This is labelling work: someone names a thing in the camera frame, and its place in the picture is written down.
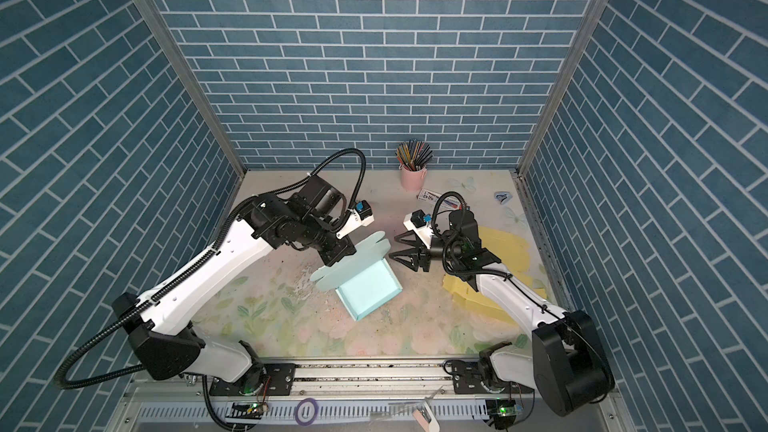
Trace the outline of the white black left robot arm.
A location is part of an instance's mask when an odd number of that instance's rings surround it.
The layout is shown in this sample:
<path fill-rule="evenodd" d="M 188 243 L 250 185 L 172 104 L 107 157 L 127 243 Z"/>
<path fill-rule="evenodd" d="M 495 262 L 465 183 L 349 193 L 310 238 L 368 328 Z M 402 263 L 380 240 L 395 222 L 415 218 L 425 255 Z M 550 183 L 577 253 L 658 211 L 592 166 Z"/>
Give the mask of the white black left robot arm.
<path fill-rule="evenodd" d="M 143 369 L 156 381 L 188 374 L 260 384 L 264 365 L 250 344 L 198 333 L 192 319 L 247 267 L 283 245 L 314 249 L 326 266 L 355 254 L 349 235 L 372 223 L 373 212 L 367 201 L 351 198 L 344 213 L 332 217 L 343 200 L 319 176 L 308 177 L 288 198 L 272 192 L 249 197 L 192 261 L 154 288 L 116 300 L 114 309 L 128 320 L 128 341 Z"/>

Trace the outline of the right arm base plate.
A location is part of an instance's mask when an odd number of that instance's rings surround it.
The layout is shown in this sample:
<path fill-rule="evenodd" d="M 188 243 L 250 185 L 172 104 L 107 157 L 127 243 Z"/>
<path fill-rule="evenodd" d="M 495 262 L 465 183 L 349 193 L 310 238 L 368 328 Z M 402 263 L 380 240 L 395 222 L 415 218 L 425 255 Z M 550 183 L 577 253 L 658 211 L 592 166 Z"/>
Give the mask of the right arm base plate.
<path fill-rule="evenodd" d="M 490 366 L 483 361 L 448 359 L 443 362 L 442 368 L 450 377 L 454 393 L 458 395 L 517 395 L 533 392 L 530 387 L 497 378 Z"/>

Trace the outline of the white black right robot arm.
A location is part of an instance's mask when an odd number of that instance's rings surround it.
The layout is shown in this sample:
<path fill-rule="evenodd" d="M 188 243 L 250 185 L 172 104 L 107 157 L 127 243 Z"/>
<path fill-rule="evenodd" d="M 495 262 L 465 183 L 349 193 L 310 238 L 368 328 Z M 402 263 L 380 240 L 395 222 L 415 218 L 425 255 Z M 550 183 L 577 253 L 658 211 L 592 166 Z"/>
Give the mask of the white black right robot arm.
<path fill-rule="evenodd" d="M 515 277 L 483 245 L 471 211 L 451 211 L 444 231 L 422 210 L 407 215 L 403 225 L 404 233 L 395 239 L 404 248 L 390 253 L 391 259 L 414 271 L 429 271 L 432 263 L 442 262 L 446 276 L 491 300 L 528 337 L 528 357 L 515 352 L 510 342 L 480 352 L 474 369 L 486 389 L 521 385 L 537 392 L 559 416 L 598 403 L 614 389 L 615 378 L 591 317 L 550 303 Z"/>

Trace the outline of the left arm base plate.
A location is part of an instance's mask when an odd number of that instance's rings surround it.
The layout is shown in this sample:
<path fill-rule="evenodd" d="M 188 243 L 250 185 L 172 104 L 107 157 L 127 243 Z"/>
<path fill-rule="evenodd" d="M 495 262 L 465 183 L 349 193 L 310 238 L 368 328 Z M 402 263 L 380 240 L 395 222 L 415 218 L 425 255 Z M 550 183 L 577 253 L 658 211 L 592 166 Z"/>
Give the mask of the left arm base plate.
<path fill-rule="evenodd" d="M 288 396 L 291 393 L 297 366 L 294 363 L 254 365 L 235 382 L 214 378 L 208 393 L 214 397 Z"/>

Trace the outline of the light blue paper box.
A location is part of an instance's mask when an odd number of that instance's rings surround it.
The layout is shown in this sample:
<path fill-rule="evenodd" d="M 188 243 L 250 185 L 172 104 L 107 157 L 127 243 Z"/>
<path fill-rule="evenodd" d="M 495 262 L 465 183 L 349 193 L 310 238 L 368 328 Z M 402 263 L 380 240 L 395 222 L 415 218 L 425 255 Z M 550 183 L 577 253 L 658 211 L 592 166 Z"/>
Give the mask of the light blue paper box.
<path fill-rule="evenodd" d="M 391 243 L 377 231 L 355 245 L 356 252 L 323 266 L 310 280 L 319 291 L 334 291 L 353 320 L 360 321 L 399 295 L 403 287 L 387 261 Z"/>

